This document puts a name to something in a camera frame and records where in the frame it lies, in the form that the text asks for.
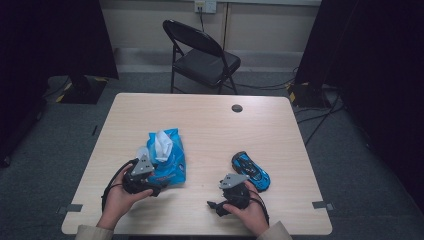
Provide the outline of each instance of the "baseboard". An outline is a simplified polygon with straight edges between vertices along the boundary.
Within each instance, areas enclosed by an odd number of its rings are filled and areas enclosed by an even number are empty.
[[[241,72],[292,72],[302,52],[229,51],[241,58]],[[172,52],[138,48],[114,49],[118,72],[170,72]]]

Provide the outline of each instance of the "white wall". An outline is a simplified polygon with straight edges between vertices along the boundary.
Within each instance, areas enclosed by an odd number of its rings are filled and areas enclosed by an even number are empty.
[[[102,8],[114,48],[170,49],[165,19],[201,29],[192,1],[103,1]],[[226,34],[226,50],[303,52],[317,11],[318,6],[218,2],[217,13],[204,14],[203,23],[221,44]]]

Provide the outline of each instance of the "chair backrest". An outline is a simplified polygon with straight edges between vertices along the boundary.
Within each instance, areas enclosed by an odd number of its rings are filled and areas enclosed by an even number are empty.
[[[224,56],[221,46],[208,34],[174,20],[165,20],[162,25],[166,34],[174,43],[174,46],[178,47],[176,42],[178,41],[216,57]]]

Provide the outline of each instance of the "black folding chair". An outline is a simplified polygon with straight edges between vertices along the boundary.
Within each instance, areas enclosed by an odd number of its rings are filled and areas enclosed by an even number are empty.
[[[237,93],[232,74],[240,67],[240,58],[225,52],[222,47],[208,34],[174,20],[165,20],[163,29],[171,39],[173,46],[171,93],[174,88],[175,72],[199,82],[209,88],[222,86],[233,89]],[[192,48],[184,53],[178,43]],[[224,85],[229,79],[231,86]]]

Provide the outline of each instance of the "toy car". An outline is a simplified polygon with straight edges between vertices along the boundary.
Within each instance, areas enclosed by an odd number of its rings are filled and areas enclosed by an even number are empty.
[[[244,174],[250,177],[249,181],[255,185],[258,192],[267,190],[271,184],[268,173],[254,163],[245,151],[238,152],[234,155],[231,164],[238,174]]]

